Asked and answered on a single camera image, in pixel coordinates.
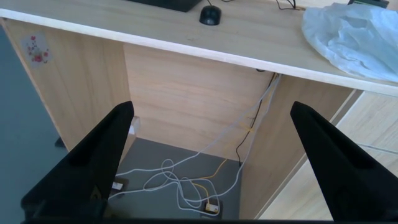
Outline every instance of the wooden cabinet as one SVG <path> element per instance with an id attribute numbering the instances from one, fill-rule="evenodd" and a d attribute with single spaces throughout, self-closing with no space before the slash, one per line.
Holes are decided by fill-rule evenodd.
<path id="1" fill-rule="evenodd" d="M 337 127 L 398 175 L 398 98 L 363 93 Z M 307 160 L 260 219 L 332 220 Z"/>

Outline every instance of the white cable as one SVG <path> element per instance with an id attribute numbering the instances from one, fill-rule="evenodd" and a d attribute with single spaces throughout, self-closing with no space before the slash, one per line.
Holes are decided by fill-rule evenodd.
<path id="1" fill-rule="evenodd" d="M 220 134 L 212 143 L 210 143 L 209 145 L 207 145 L 207 147 L 205 147 L 205 148 L 202 149 L 201 151 L 197 152 L 194 156 L 190 156 L 190 157 L 188 157 L 188 158 L 186 158 L 186 159 L 183 159 L 182 161 L 180 161 L 180 162 L 178 162 L 178 163 L 176 163 L 176 164 L 174 164 L 173 160 L 171 160 L 171 159 L 166 159 L 166 160 L 164 160 L 164 161 L 162 162 L 161 168 L 158 168 L 158 169 L 132 169 L 132 170 L 130 170 L 130 171 L 127 171 L 127 172 L 124 172 L 124 173 L 121 173 L 121 174 L 117 174 L 116 176 L 121 176 L 121 175 L 130 174 L 131 172 L 135 172 L 135 171 L 143 171 L 143 172 L 161 171 L 161 172 L 159 172 L 159 173 L 153 175 L 151 178 L 149 178 L 149 179 L 147 180 L 147 182 L 144 184 L 144 186 L 143 186 L 142 189 L 139 189 L 139 190 L 130 190 L 130 191 L 125 191 L 125 192 L 119 192 L 119 193 L 117 193 L 117 194 L 114 194 L 114 195 L 110 196 L 109 199 L 112 199 L 112 198 L 114 198 L 114 197 L 116 197 L 116 196 L 118 196 L 118 195 L 121 195 L 121 194 L 131 194 L 131 193 L 137 193 L 137 192 L 151 192 L 151 191 L 155 191 L 155 190 L 159 190 L 159 189 L 168 187 L 168 186 L 170 186 L 170 185 L 172 185 L 172 184 L 177 184 L 177 194 L 176 194 L 176 195 L 177 195 L 177 205 L 178 205 L 179 209 L 181 209 L 181 210 L 190 210 L 190 211 L 194 211 L 194 212 L 198 212 L 198 213 L 202 213 L 202 214 L 210 215 L 210 216 L 217 216 L 218 213 L 217 213 L 217 214 L 209 214 L 209 213 L 201 212 L 201 211 L 199 211 L 199 210 L 195 210 L 195 209 L 192 209 L 192 208 L 199 208 L 199 207 L 201 207 L 202 201 L 208 200 L 208 199 L 210 199 L 210 198 L 212 198 L 212 197 L 216 197 L 216 199 L 217 199 L 217 204 L 218 204 L 218 206 L 220 207 L 220 201 L 219 201 L 218 197 L 227 194 L 231 189 L 234 188 L 234 186 L 235 186 L 236 183 L 238 182 L 239 174 L 240 174 L 240 172 L 242 171 L 242 168 L 243 168 L 245 162 L 247 161 L 248 156 L 250 155 L 250 152 L 251 152 L 251 149 L 252 149 L 252 145 L 253 145 L 253 142 L 254 142 L 254 138 L 255 138 L 255 136 L 256 136 L 256 134 L 257 134 L 257 130 L 258 130 L 258 128 L 259 128 L 259 125 L 262 123 L 262 120 L 264 119 L 264 117 L 266 116 L 266 114 L 267 114 L 268 111 L 269 111 L 269 108 L 270 108 L 270 106 L 271 106 L 271 102 L 272 102 L 272 99 L 273 99 L 273 97 L 274 97 L 274 93 L 275 93 L 275 90 L 276 90 L 276 88 L 277 88 L 277 85 L 278 85 L 278 83 L 279 83 L 280 78 L 281 78 L 281 75 L 279 75 L 279 76 L 277 77 L 277 79 L 276 79 L 274 82 L 272 82 L 272 84 L 267 88 L 267 90 L 265 91 L 265 93 L 261 96 L 260 100 L 259 100 L 252 108 L 249 108 L 248 110 L 246 110 L 246 111 L 245 111 L 245 112 L 244 112 L 232 125 L 230 125 L 230 126 L 228 126 L 227 128 L 225 128 L 225 129 L 221 132 L 221 134 Z M 229 129 L 231 129 L 231 128 L 233 128 L 235 125 L 237 125 L 237 124 L 239 123 L 239 121 L 241 121 L 241 120 L 243 119 L 244 116 L 246 116 L 251 110 L 253 110 L 253 109 L 264 99 L 264 97 L 268 94 L 269 90 L 272 89 L 272 87 L 274 87 L 274 86 L 275 86 L 275 88 L 274 88 L 274 90 L 272 91 L 270 100 L 268 101 L 268 105 L 267 105 L 266 112 L 262 115 L 262 118 L 261 118 L 260 121 L 256 124 L 256 127 L 254 128 L 254 134 L 253 134 L 253 137 L 252 137 L 252 140 L 251 140 L 251 143 L 250 143 L 250 147 L 249 147 L 248 153 L 246 154 L 246 157 L 245 157 L 244 160 L 243 160 L 242 166 L 238 169 L 238 172 L 236 173 L 236 178 L 235 178 L 234 184 L 233 184 L 228 190 L 224 191 L 224 192 L 221 193 L 221 194 L 217 194 L 217 193 L 216 193 L 216 190 L 215 190 L 215 187 L 214 187 L 214 185 L 213 185 L 213 183 L 212 183 L 212 181 L 210 181 L 210 180 L 208 180 L 208 179 L 188 179 L 188 178 L 186 178 L 186 177 L 183 177 L 183 178 L 179 179 L 179 178 L 173 173 L 174 167 L 175 167 L 175 166 L 177 166 L 177 165 L 179 165 L 179 164 L 181 164 L 181 163 L 183 163 L 183 162 L 185 162 L 185 161 L 187 161 L 187 160 L 189 160 L 189 159 L 193 159 L 194 157 L 196 157 L 196 156 L 199 155 L 200 153 L 206 151 L 206 150 L 209 149 L 212 145 L 214 145 L 215 143 L 217 143 L 217 142 L 227 133 L 227 131 L 229 131 Z M 168 167 L 164 167 L 164 164 L 165 164 L 166 161 L 170 161 L 170 162 L 172 163 L 172 165 L 171 165 L 171 166 L 168 166 Z M 158 186 L 158 187 L 153 187 L 153 188 L 147 189 L 147 188 L 146 188 L 146 185 L 147 185 L 153 178 L 157 177 L 158 175 L 164 175 L 164 176 L 166 177 L 166 181 L 165 181 L 162 185 L 160 185 L 160 186 Z M 197 187 L 194 186 L 193 181 L 206 181 L 206 182 L 209 182 L 210 185 L 211 185 L 211 187 L 213 188 L 213 191 L 215 192 L 215 194 L 214 194 L 214 195 L 209 195 L 208 197 L 206 197 L 206 198 L 201 198 L 201 199 L 199 199 L 199 200 L 191 200 L 191 199 L 185 198 L 185 196 L 184 196 L 184 194 L 183 194 L 183 187 L 182 187 L 182 184 L 181 184 L 182 182 L 189 182 L 189 183 L 192 185 L 192 187 L 195 188 L 195 190 L 196 190 L 196 192 L 197 192 L 197 194 L 198 194 L 198 196 L 199 196 L 199 198 L 200 198 L 200 193 L 199 193 Z M 185 203 L 187 203 L 187 204 L 188 204 L 189 206 L 191 206 L 192 208 L 182 208 L 182 207 L 180 206 L 178 193 L 181 195 L 181 198 L 185 201 Z M 200 204 L 199 204 L 198 206 L 193 205 L 192 203 L 195 203 L 195 202 L 198 202 L 198 203 L 200 203 Z"/>
<path id="2" fill-rule="evenodd" d="M 193 159 L 196 156 L 198 156 L 199 154 L 201 154 L 202 152 L 206 151 L 207 149 L 209 149 L 211 146 L 213 146 L 214 144 L 216 144 L 231 128 L 235 127 L 243 118 L 245 115 L 247 115 L 251 110 L 253 110 L 255 107 L 257 107 L 257 105 L 260 104 L 261 100 L 264 99 L 264 97 L 266 97 L 266 95 L 268 94 L 269 90 L 271 89 L 272 86 L 274 86 L 274 84 L 276 83 L 276 81 L 272 82 L 272 84 L 267 88 L 266 92 L 261 96 L 260 100 L 251 108 L 247 109 L 234 123 L 232 123 L 230 126 L 224 128 L 224 130 L 222 130 L 221 134 L 213 141 L 211 142 L 209 145 L 207 145 L 205 148 L 203 148 L 201 151 L 197 152 L 195 155 L 190 156 L 186 159 L 181 160 L 180 162 L 169 166 L 169 167 L 164 167 L 164 168 L 158 168 L 158 169 L 132 169 L 130 171 L 127 172 L 123 172 L 120 174 L 116 174 L 116 177 L 122 176 L 122 175 L 126 175 L 126 174 L 130 174 L 131 172 L 135 172 L 135 171 L 143 171 L 143 172 L 154 172 L 154 171 L 161 171 L 162 169 L 169 169 L 169 168 L 173 168 L 187 160 Z"/>

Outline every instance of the yellow cable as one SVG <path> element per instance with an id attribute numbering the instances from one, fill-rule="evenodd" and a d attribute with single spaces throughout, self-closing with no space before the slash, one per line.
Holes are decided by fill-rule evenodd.
<path id="1" fill-rule="evenodd" d="M 206 187 L 200 185 L 200 184 L 195 184 L 193 183 L 195 186 L 201 187 L 203 190 L 205 190 L 207 197 L 209 197 L 209 192 L 207 191 Z"/>
<path id="2" fill-rule="evenodd" d="M 249 132 L 251 132 L 251 133 L 254 132 L 254 129 L 253 129 L 253 128 L 249 128 L 249 127 L 246 126 L 242 121 L 240 121 L 238 124 L 239 124 L 242 128 L 246 129 L 246 131 L 249 131 Z M 224 159 L 224 161 L 218 166 L 216 172 L 215 172 L 213 175 L 210 175 L 210 176 L 208 176 L 208 177 L 200 177 L 199 179 L 209 179 L 209 178 L 215 177 L 215 176 L 217 175 L 218 171 L 221 169 L 221 167 L 225 164 L 226 161 L 227 161 L 227 159 Z M 209 192 L 207 191 L 206 187 L 204 187 L 204 186 L 202 186 L 202 185 L 200 185 L 200 184 L 195 184 L 195 183 L 193 183 L 193 184 L 196 185 L 196 186 L 198 186 L 198 187 L 201 187 L 203 190 L 205 190 L 207 197 L 209 197 Z"/>
<path id="3" fill-rule="evenodd" d="M 220 168 L 224 165 L 224 163 L 227 161 L 227 159 L 224 159 L 224 161 L 218 166 L 216 172 L 208 177 L 200 177 L 200 179 L 209 179 L 209 178 L 213 178 L 215 175 L 217 175 L 218 171 L 220 170 Z"/>

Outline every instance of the cable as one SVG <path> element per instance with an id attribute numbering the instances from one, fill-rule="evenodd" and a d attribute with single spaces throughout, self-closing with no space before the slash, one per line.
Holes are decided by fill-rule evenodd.
<path id="1" fill-rule="evenodd" d="M 199 207 L 201 207 L 201 203 L 202 203 L 203 201 L 208 200 L 208 199 L 210 199 L 210 198 L 212 198 L 212 197 L 216 197 L 216 199 L 217 199 L 217 204 L 218 204 L 218 206 L 220 205 L 220 201 L 219 201 L 219 198 L 218 198 L 218 197 L 227 194 L 227 193 L 236 185 L 236 183 L 238 182 L 239 175 L 240 175 L 240 173 L 241 173 L 241 171 L 242 171 L 242 168 L 243 168 L 245 162 L 246 162 L 247 159 L 248 159 L 248 155 L 250 155 L 250 152 L 251 152 L 251 150 L 252 150 L 252 145 L 253 145 L 253 142 L 254 142 L 254 137 L 253 137 L 253 139 L 252 139 L 252 141 L 251 141 L 251 143 L 250 143 L 250 147 L 249 147 L 248 153 L 246 154 L 246 157 L 245 157 L 244 160 L 243 160 L 243 164 L 242 164 L 242 166 L 238 169 L 238 171 L 237 171 L 237 173 L 236 173 L 236 178 L 235 178 L 235 181 L 234 181 L 233 185 L 232 185 L 228 190 L 224 191 L 224 192 L 221 193 L 221 194 L 218 194 L 218 193 L 216 192 L 215 187 L 214 187 L 212 181 L 210 181 L 210 180 L 208 180 L 208 179 L 202 179 L 202 178 L 188 179 L 188 178 L 186 178 L 186 177 L 182 177 L 181 179 L 179 179 L 179 178 L 173 173 L 174 167 L 177 166 L 177 165 L 179 165 L 179 164 L 181 164 L 181 163 L 183 163 L 183 162 L 185 162 L 185 161 L 187 161 L 187 160 L 189 160 L 189 159 L 192 159 L 192 158 L 196 157 L 197 155 L 199 155 L 200 153 L 204 152 L 205 150 L 209 149 L 212 145 L 214 145 L 215 143 L 217 143 L 217 142 L 221 139 L 221 137 L 223 137 L 223 136 L 226 134 L 226 132 L 227 132 L 228 130 L 230 130 L 232 127 L 235 127 L 235 125 L 238 124 L 238 123 L 244 118 L 244 116 L 246 116 L 252 109 L 254 109 L 254 108 L 264 99 L 264 97 L 269 93 L 270 89 L 272 89 L 272 87 L 275 86 L 275 88 L 274 88 L 273 91 L 272 91 L 270 100 L 268 101 L 268 105 L 267 105 L 266 112 L 262 115 L 262 118 L 261 118 L 261 121 L 262 121 L 262 120 L 264 119 L 264 117 L 266 116 L 266 114 L 268 113 L 268 111 L 269 111 L 269 108 L 270 108 L 270 106 L 271 106 L 272 99 L 273 99 L 273 97 L 274 97 L 275 89 L 276 89 L 276 86 L 277 86 L 278 83 L 279 83 L 280 77 L 281 77 L 281 76 L 278 76 L 277 79 L 276 79 L 274 82 L 272 82 L 272 84 L 269 86 L 269 88 L 266 90 L 266 92 L 261 96 L 260 100 L 259 100 L 252 108 L 249 108 L 248 110 L 246 110 L 245 113 L 242 114 L 233 124 L 231 124 L 230 126 L 228 126 L 227 128 L 225 128 L 225 129 L 221 132 L 221 134 L 220 134 L 212 143 L 210 143 L 209 145 L 207 145 L 207 147 L 203 148 L 201 151 L 197 152 L 194 156 L 190 156 L 190 157 L 188 157 L 188 158 L 186 158 L 186 159 L 184 159 L 184 160 L 182 160 L 182 161 L 180 161 L 180 162 L 178 162 L 178 163 L 176 163 L 176 164 L 174 164 L 174 162 L 173 162 L 171 159 L 166 159 L 166 160 L 163 161 L 162 166 L 161 166 L 161 168 L 159 168 L 159 169 L 133 169 L 133 170 L 130 170 L 130 171 L 128 171 L 128 172 L 125 172 L 125 173 L 116 175 L 116 176 L 126 175 L 126 174 L 129 174 L 129 173 L 134 172 L 134 171 L 144 171 L 144 172 L 161 171 L 161 172 L 159 172 L 159 173 L 157 173 L 157 174 L 154 174 L 151 178 L 149 178 L 149 179 L 147 180 L 147 182 L 144 184 L 144 186 L 143 186 L 142 189 L 120 192 L 120 193 L 117 193 L 117 194 L 112 195 L 109 199 L 112 199 L 112 198 L 114 198 L 114 197 L 116 197 L 116 196 L 118 196 L 118 195 L 121 195 L 121 194 L 131 194 L 131 193 L 136 193 L 136 192 L 151 192 L 151 191 L 155 191 L 155 190 L 159 190 L 159 189 L 162 189 L 162 188 L 171 186 L 171 185 L 173 185 L 173 184 L 177 184 L 177 194 L 176 194 L 176 195 L 177 195 L 177 205 L 178 205 L 179 209 L 181 209 L 181 210 L 194 211 L 194 212 L 198 212 L 198 213 L 202 213 L 202 214 L 206 214 L 206 215 L 210 215 L 210 216 L 217 216 L 218 213 L 217 213 L 217 214 L 209 214 L 209 213 L 201 212 L 201 211 L 196 210 L 196 209 L 193 209 L 193 208 L 199 208 Z M 254 133 L 255 133 L 255 135 L 257 134 L 257 130 L 258 130 L 258 128 L 259 128 L 259 124 L 261 124 L 261 121 L 260 121 L 260 123 L 257 123 L 257 124 L 256 124 L 256 127 L 254 128 Z M 165 164 L 166 161 L 170 161 L 170 162 L 172 163 L 172 165 L 171 165 L 171 166 L 164 167 L 164 164 Z M 159 175 L 163 175 L 164 177 L 166 177 L 165 182 L 164 182 L 162 185 L 158 186 L 158 187 L 153 187 L 153 188 L 149 188 L 149 189 L 148 189 L 148 188 L 147 188 L 147 184 L 148 184 L 152 179 L 156 178 L 156 177 L 159 176 Z M 200 193 L 199 193 L 197 187 L 195 187 L 193 181 L 205 181 L 205 182 L 208 182 L 208 183 L 211 185 L 211 187 L 212 187 L 212 189 L 213 189 L 213 191 L 214 191 L 215 194 L 214 194 L 214 195 L 209 195 L 209 196 L 207 196 L 207 197 L 205 197 L 205 198 L 200 198 Z M 198 197 L 199 197 L 200 199 L 198 199 L 198 200 L 192 200 L 192 199 L 187 199 L 187 198 L 185 198 L 185 196 L 184 196 L 184 194 L 183 194 L 182 182 L 189 182 L 189 183 L 191 184 L 191 186 L 192 186 L 192 187 L 195 189 L 195 191 L 197 192 Z M 178 195 L 180 195 L 180 197 L 182 198 L 182 200 L 185 201 L 185 203 L 187 203 L 191 208 L 183 208 L 183 207 L 181 207 L 181 206 L 180 206 L 180 197 L 179 197 Z"/>
<path id="2" fill-rule="evenodd" d="M 272 83 L 272 81 L 274 80 L 275 76 L 276 76 L 276 73 L 274 72 L 274 74 L 272 75 L 271 81 L 268 83 L 267 89 L 271 86 L 271 83 Z M 257 109 L 256 115 L 254 116 L 254 119 L 253 119 L 253 121 L 252 121 L 252 123 L 251 123 L 251 125 L 250 125 L 250 129 L 249 129 L 248 132 L 246 133 L 246 135 L 245 135 L 245 137 L 243 138 L 242 142 L 241 142 L 241 143 L 236 147 L 236 149 L 235 149 L 235 153 L 236 153 L 236 155 L 238 156 L 238 159 L 239 159 L 239 166 L 241 166 L 242 163 L 241 163 L 241 156 L 239 155 L 238 149 L 239 149 L 239 147 L 241 147 L 242 144 L 245 142 L 246 138 L 248 138 L 249 133 L 251 132 L 251 129 L 253 128 L 254 123 L 256 122 L 257 116 L 259 115 L 261 105 L 262 105 L 262 100 L 260 101 L 260 104 L 259 104 L 259 107 L 258 107 L 258 109 Z"/>
<path id="3" fill-rule="evenodd" d="M 208 176 L 208 177 L 200 177 L 200 179 L 210 179 L 210 178 L 215 177 L 215 176 L 217 175 L 218 171 L 221 169 L 221 167 L 224 165 L 224 163 L 225 163 L 226 161 L 227 161 L 227 159 L 224 159 L 224 161 L 218 166 L 216 172 L 215 172 L 213 175 Z"/>
<path id="4" fill-rule="evenodd" d="M 206 187 L 204 187 L 204 186 L 202 186 L 200 184 L 195 184 L 195 183 L 192 183 L 192 184 L 195 185 L 195 186 L 201 187 L 203 190 L 205 190 L 206 196 L 209 197 L 209 192 L 207 191 Z"/>
<path id="5" fill-rule="evenodd" d="M 276 0 L 276 3 L 278 4 L 278 8 L 279 8 L 280 10 L 299 10 L 299 9 L 296 9 L 296 0 L 293 0 L 293 3 L 290 2 L 289 0 L 287 0 L 287 2 L 290 3 L 290 5 L 292 6 L 291 8 L 281 8 L 281 7 L 280 7 L 280 4 L 279 4 L 279 1 Z"/>

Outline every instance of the flower sticker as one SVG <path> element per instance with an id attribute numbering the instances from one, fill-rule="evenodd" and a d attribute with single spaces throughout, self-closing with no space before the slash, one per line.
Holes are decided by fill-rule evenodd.
<path id="1" fill-rule="evenodd" d="M 25 56 L 30 59 L 32 67 L 37 68 L 51 59 L 49 47 L 43 33 L 30 35 L 22 40 Z"/>

